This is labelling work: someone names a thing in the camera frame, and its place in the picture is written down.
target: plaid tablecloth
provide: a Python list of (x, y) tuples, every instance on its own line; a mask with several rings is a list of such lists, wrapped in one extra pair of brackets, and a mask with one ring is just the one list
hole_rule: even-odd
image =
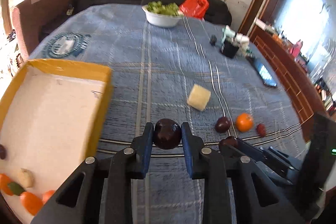
[[(189, 122), (192, 133), (214, 149), (230, 134), (303, 157), (305, 142), (297, 115), (267, 61), (251, 44), (278, 82), (277, 89), (266, 88), (243, 57), (220, 54), (209, 44), (213, 34), (221, 39), (221, 26), (184, 18), (175, 28), (163, 29), (150, 25), (140, 6), (108, 4), (71, 17), (30, 58), (81, 60), (113, 69), (115, 90), (98, 158), (129, 146), (146, 122), (161, 118)], [(186, 104), (194, 84), (211, 91), (202, 112)], [(234, 126), (226, 134), (214, 131), (223, 113), (234, 122), (242, 112), (250, 113), (255, 124), (265, 124), (265, 138), (259, 138), (254, 128), (245, 133)], [(189, 179), (182, 147), (154, 147), (146, 179), (132, 182), (134, 223), (201, 223), (202, 206), (203, 181)]]

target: black container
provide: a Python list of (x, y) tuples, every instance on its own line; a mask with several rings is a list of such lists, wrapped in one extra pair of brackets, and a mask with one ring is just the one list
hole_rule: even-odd
[(233, 46), (231, 42), (227, 39), (225, 39), (224, 41), (223, 50), (222, 48), (219, 49), (220, 53), (224, 54), (228, 58), (234, 58), (238, 50), (239, 47)]

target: brown wooden cabinet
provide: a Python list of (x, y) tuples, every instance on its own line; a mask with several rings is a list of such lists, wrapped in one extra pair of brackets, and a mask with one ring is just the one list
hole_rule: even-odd
[(322, 100), (294, 58), (270, 34), (254, 26), (250, 40), (268, 61), (289, 95), (301, 123), (305, 141), (310, 140), (310, 118), (315, 112), (325, 112)]

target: orange fruit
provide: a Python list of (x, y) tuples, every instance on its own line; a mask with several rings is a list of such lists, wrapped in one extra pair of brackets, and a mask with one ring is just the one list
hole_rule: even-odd
[(28, 213), (32, 214), (33, 216), (35, 216), (43, 207), (42, 200), (30, 192), (23, 192), (20, 195), (20, 200), (23, 207), (25, 207)]
[(236, 119), (236, 128), (240, 132), (249, 131), (253, 127), (253, 118), (250, 114), (240, 114)]
[(54, 190), (49, 190), (49, 191), (46, 191), (43, 195), (42, 195), (42, 202), (43, 204), (45, 204), (49, 198), (51, 198), (51, 196), (55, 193)]
[(11, 183), (12, 180), (5, 174), (0, 174), (0, 189), (7, 195), (13, 195), (13, 192), (9, 189), (8, 183)]

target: white bowl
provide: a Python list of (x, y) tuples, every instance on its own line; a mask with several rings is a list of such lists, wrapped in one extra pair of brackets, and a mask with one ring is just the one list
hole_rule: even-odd
[(183, 13), (179, 11), (179, 16), (166, 16), (155, 14), (147, 10), (148, 5), (144, 5), (142, 9), (146, 13), (146, 18), (152, 25), (162, 27), (162, 28), (172, 28), (175, 27), (179, 21), (183, 18)]

